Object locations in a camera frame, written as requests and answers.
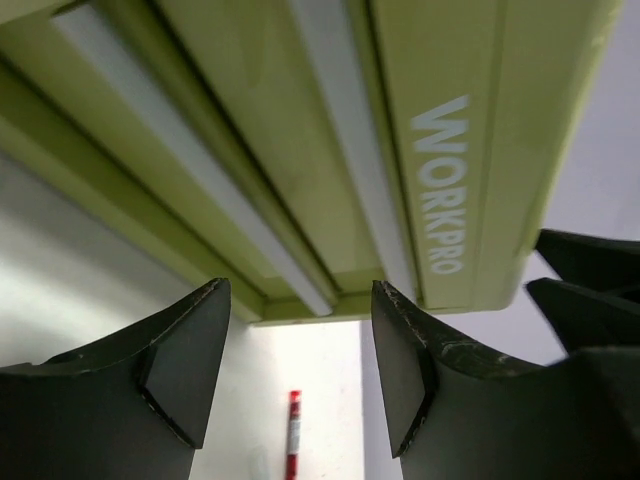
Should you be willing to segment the green metal drawer toolbox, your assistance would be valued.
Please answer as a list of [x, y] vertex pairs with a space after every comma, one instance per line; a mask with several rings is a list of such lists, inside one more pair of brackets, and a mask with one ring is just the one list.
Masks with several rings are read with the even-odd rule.
[[258, 325], [500, 310], [618, 1], [5, 1], [1, 148]]

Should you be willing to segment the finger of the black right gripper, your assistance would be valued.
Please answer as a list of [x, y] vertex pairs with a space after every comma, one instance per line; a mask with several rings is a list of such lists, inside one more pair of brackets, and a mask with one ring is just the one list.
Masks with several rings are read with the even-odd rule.
[[639, 345], [639, 242], [544, 229], [536, 251], [556, 273], [526, 291], [569, 353]]

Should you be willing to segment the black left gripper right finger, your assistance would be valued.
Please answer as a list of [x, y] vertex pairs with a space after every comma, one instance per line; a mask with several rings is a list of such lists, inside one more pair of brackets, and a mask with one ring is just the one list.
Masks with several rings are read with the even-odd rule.
[[407, 479], [635, 479], [639, 345], [547, 366], [487, 346], [375, 282], [392, 455]]

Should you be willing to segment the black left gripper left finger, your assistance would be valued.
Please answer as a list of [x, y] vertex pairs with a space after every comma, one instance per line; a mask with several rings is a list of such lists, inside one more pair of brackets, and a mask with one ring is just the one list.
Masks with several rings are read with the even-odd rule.
[[186, 479], [209, 422], [231, 314], [212, 280], [46, 362], [1, 371], [5, 479]]

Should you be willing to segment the red refill pen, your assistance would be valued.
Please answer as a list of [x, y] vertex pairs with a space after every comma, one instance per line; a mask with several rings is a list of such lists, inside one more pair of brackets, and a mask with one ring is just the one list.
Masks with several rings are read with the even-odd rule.
[[298, 454], [300, 448], [301, 398], [302, 393], [300, 390], [292, 390], [289, 392], [285, 480], [297, 479]]

